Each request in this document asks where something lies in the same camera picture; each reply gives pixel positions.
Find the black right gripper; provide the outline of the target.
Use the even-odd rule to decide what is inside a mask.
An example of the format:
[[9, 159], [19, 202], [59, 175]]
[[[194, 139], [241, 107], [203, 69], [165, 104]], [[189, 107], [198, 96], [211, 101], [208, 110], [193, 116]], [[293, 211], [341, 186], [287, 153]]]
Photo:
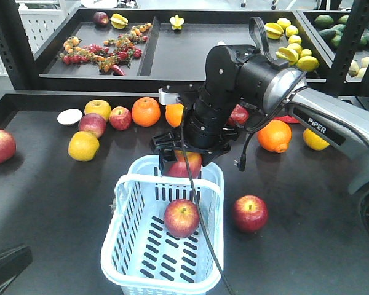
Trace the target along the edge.
[[161, 173], [166, 175], [177, 160], [175, 150], [200, 153], [203, 167], [228, 153], [231, 150], [228, 141], [236, 140], [239, 132], [226, 123], [238, 102], [235, 92], [211, 94], [199, 90], [199, 97], [190, 108], [183, 105], [180, 126], [151, 138], [151, 149], [159, 155]]

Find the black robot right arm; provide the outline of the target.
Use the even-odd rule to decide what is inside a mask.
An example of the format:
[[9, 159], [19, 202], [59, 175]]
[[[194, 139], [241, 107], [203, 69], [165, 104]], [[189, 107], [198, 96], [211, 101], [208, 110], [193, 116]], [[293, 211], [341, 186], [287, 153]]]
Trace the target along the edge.
[[177, 161], [176, 150], [200, 153], [204, 165], [228, 153], [229, 141], [238, 132], [226, 123], [237, 104], [255, 110], [249, 133], [286, 111], [356, 163], [358, 172], [349, 192], [359, 201], [360, 220], [369, 234], [368, 111], [310, 88], [305, 72], [251, 45], [213, 47], [205, 72], [203, 84], [168, 85], [159, 90], [161, 104], [182, 103], [185, 111], [177, 128], [151, 139], [161, 172]]

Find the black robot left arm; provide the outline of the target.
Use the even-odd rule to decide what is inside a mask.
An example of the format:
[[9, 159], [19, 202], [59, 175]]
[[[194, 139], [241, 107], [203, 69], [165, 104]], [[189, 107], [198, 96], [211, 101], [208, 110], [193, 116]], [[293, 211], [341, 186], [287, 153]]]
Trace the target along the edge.
[[32, 263], [31, 248], [17, 245], [0, 250], [0, 294]]

